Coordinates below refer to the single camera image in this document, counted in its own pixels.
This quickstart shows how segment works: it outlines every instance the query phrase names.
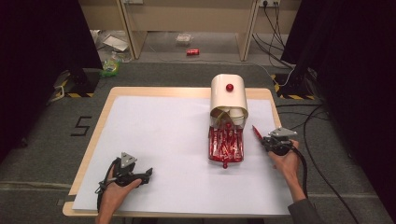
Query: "finger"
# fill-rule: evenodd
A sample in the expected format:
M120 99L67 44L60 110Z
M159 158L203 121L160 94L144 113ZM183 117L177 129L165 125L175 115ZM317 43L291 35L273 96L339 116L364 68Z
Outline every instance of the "finger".
M296 140L290 139L291 143L293 144L294 147L298 148L298 146L300 145L299 142L297 142Z
M132 189L137 188L141 183L142 183L142 179L136 179L136 180L132 181L131 184L127 185L125 188L132 190Z
M276 155L273 151L269 151L269 152L268 152L268 156L269 156L272 160L275 160L276 157L277 157L277 155Z

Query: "red candy wrapper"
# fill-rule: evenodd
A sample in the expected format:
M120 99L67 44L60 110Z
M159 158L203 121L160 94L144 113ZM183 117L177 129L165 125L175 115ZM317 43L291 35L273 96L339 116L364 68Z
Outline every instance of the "red candy wrapper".
M228 167L229 162L244 160L242 141L243 129L216 129L209 128L209 159L220 161L223 168Z

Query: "white paper sheet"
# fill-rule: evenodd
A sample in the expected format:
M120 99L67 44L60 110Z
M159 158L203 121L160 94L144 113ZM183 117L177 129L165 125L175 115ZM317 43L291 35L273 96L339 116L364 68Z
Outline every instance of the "white paper sheet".
M75 210L95 210L99 181L121 152L137 158L135 173L153 167L119 211L216 215L287 215L286 182L252 131L274 128L271 104L247 100L245 160L223 169L208 158L209 99L120 96L92 155Z

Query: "table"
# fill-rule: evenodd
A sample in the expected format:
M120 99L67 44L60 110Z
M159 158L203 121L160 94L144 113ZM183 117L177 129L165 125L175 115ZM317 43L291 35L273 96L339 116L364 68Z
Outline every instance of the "table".
M108 98L106 100L106 104L103 108L102 114L98 120L98 123L95 127L95 130L92 134L91 142L88 145L87 151L84 155L84 158L81 162L81 165L78 169L78 173L76 175L75 181L72 185L72 188L69 191L69 196L76 195L78 193L78 189L80 188L82 179L88 169L90 164L90 160L92 158L92 154L96 149L96 145L98 143L98 139L101 135L101 132L106 123L106 119L110 113L110 109L113 106L115 99L118 96L164 96L164 97L190 97L190 98L210 98L210 88L166 88L166 87L117 87L111 90ZM276 107L274 104L274 100L272 98L272 94L267 89L250 89L246 88L246 94L248 99L266 99L269 100L272 106L273 116L275 126L280 126L280 120L276 112ZM92 211L77 211L74 210L73 207L74 202L66 202L64 204L64 214L70 217L94 217L97 215L95 210ZM155 214L152 213L128 213L128 212L117 212L115 216L123 216L123 217L152 217ZM161 217L174 217L175 214L161 214ZM178 214L178 217L190 217L191 214ZM213 216L205 216L205 217L222 217L222 215L213 215Z

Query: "human hand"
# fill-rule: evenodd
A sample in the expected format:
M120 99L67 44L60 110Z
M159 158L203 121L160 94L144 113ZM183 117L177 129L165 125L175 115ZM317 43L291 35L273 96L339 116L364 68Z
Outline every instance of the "human hand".
M114 166L110 170L109 179L113 177L113 169ZM99 214L95 220L96 224L110 223L114 212L122 205L128 193L137 188L141 182L141 179L136 179L125 187L120 187L114 182L109 184L102 196Z
M299 143L290 140L295 148L298 148ZM268 156L275 162L274 168L277 169L285 178L294 202L305 199L305 194L298 180L298 169L300 165L300 158L295 152L290 150L284 156L278 156L274 152L268 152Z
M299 142L290 140L295 148L298 148ZM277 169L286 179L298 174L300 159L297 154L290 150L284 156L278 156L274 152L268 152L269 157L275 162L274 168Z

